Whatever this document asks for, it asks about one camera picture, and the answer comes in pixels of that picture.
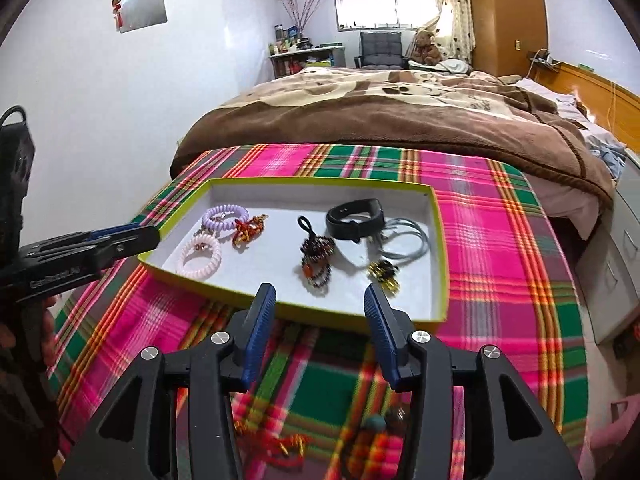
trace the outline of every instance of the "purple coil hair tie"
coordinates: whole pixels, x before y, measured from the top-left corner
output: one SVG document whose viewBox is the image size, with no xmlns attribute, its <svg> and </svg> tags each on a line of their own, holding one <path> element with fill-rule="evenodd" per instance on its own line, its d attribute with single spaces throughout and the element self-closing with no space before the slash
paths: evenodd
<svg viewBox="0 0 640 480">
<path fill-rule="evenodd" d="M 202 217 L 202 226 L 209 231 L 217 233 L 220 231 L 233 231 L 236 228 L 236 218 L 226 220 L 226 216 L 233 215 L 242 223 L 249 221 L 249 212 L 239 205 L 227 204 L 219 205 L 207 209 Z"/>
</svg>

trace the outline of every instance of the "brown blanket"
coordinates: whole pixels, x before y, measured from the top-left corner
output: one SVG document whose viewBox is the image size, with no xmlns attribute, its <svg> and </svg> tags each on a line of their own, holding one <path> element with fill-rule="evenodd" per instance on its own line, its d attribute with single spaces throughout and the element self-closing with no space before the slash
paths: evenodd
<svg viewBox="0 0 640 480">
<path fill-rule="evenodd" d="M 482 72 L 307 68 L 204 115 L 174 156 L 176 177 L 202 152 L 241 144 L 325 142 L 478 155 L 594 194 L 613 186 L 555 103 Z"/>
</svg>

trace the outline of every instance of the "black fitness tracker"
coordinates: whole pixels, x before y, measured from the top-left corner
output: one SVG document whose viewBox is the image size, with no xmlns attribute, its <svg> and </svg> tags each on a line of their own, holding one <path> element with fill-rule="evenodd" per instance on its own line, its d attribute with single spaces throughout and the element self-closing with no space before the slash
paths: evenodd
<svg viewBox="0 0 640 480">
<path fill-rule="evenodd" d="M 361 213 L 366 213 L 371 218 L 364 222 L 343 220 L 347 216 Z M 347 202 L 329 209 L 326 214 L 326 230 L 329 236 L 336 240 L 353 240 L 360 243 L 361 238 L 378 234 L 384 227 L 385 216 L 382 213 L 382 206 L 375 198 Z"/>
</svg>

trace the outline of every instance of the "plaid tablecloth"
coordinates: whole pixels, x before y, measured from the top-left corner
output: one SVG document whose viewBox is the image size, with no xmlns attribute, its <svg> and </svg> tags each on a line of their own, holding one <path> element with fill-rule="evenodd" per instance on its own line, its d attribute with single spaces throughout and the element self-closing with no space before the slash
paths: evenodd
<svg viewBox="0 0 640 480">
<path fill-rule="evenodd" d="M 397 148 L 240 146 L 204 153 L 136 221 L 162 225 L 205 179 L 240 176 L 340 176 L 433 186 L 450 271 L 449 319 L 438 336 L 473 351 L 497 344 L 578 457 L 588 389 L 577 298 L 549 222 L 519 171 L 484 158 Z M 71 437 L 80 437 L 141 348 L 187 348 L 222 329 L 232 312 L 230 306 L 157 282 L 135 258 L 76 290 L 56 319 L 60 344 L 50 371 L 63 427 Z M 178 415 L 183 459 L 185 400 L 183 392 Z M 313 443 L 300 475 L 331 480 L 340 478 L 342 443 L 370 414 L 384 413 L 400 400 L 376 368 L 366 337 L 277 321 L 260 379 L 249 393 L 234 397 L 232 408 L 234 418 L 250 428 L 274 436 L 310 436 Z M 461 479 L 460 392 L 455 405 L 451 472 Z M 391 478 L 401 447 L 401 440 L 385 434 L 365 439 L 354 446 L 350 471 L 357 478 Z M 62 440 L 63 452 L 68 448 Z M 180 464 L 181 473 L 188 474 L 188 462 Z M 297 476 L 251 458 L 244 469 L 247 479 Z"/>
</svg>

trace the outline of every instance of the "pink coil hair tie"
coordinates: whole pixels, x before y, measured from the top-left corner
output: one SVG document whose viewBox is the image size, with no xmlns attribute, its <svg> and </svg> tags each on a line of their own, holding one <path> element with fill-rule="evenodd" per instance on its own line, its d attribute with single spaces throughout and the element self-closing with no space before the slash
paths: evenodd
<svg viewBox="0 0 640 480">
<path fill-rule="evenodd" d="M 184 261 L 189 254 L 189 251 L 195 250 L 196 246 L 209 246 L 211 248 L 211 260 L 207 265 L 197 270 L 186 270 L 184 268 Z M 178 256 L 178 264 L 176 265 L 175 272 L 184 276 L 185 278 L 191 278 L 192 280 L 203 280 L 207 276 L 212 275 L 222 261 L 222 250 L 220 250 L 220 242 L 213 235 L 199 234 L 189 240 L 182 250 L 180 256 Z"/>
<path fill-rule="evenodd" d="M 207 212 L 202 217 L 202 226 L 211 233 L 233 231 L 236 228 L 236 218 L 226 220 L 228 216 L 235 216 L 244 224 L 249 220 L 249 212 L 244 207 L 233 204 L 219 205 L 207 209 Z"/>
</svg>

